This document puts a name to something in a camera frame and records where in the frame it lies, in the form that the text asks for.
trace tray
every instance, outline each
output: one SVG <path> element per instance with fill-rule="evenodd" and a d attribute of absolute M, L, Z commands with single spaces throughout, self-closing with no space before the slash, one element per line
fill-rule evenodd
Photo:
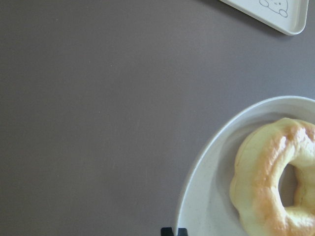
<path fill-rule="evenodd" d="M 309 0 L 220 0 L 287 34 L 296 35 L 306 24 Z"/>
<path fill-rule="evenodd" d="M 232 118 L 205 145 L 183 186 L 173 227 L 174 235 L 178 235 L 178 228 L 186 228 L 188 235 L 192 236 L 247 235 L 229 198 L 235 155 L 248 134 L 283 117 L 315 123 L 315 101 L 298 96 L 261 101 Z"/>

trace glazed donut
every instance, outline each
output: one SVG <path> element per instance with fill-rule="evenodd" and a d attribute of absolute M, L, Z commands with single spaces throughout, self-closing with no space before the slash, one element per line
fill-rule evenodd
<path fill-rule="evenodd" d="M 282 205 L 279 179 L 295 167 L 294 204 Z M 257 129 L 235 159 L 230 198 L 250 236 L 315 236 L 315 125 L 283 118 Z"/>

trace toy donut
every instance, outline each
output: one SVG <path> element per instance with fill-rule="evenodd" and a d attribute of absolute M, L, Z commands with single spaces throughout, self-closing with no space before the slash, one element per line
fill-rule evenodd
<path fill-rule="evenodd" d="M 287 164 L 298 184 L 284 207 L 278 185 Z M 315 236 L 315 125 L 283 118 L 251 133 L 236 155 L 230 198 L 250 236 Z"/>

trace white tray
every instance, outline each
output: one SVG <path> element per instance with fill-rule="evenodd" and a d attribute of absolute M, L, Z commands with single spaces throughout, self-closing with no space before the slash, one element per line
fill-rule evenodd
<path fill-rule="evenodd" d="M 235 155 L 248 134 L 283 117 L 315 123 L 315 101 L 297 96 L 261 101 L 232 118 L 206 144 L 183 186 L 175 235 L 178 228 L 186 228 L 189 236 L 247 235 L 229 198 Z"/>
<path fill-rule="evenodd" d="M 287 35 L 303 31 L 309 0 L 221 0 Z"/>

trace cartoon bear drawing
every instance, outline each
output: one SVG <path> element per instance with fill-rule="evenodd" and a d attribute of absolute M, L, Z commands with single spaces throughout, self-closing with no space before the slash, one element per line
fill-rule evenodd
<path fill-rule="evenodd" d="M 283 17 L 287 17 L 287 0 L 259 0 L 259 3 Z"/>

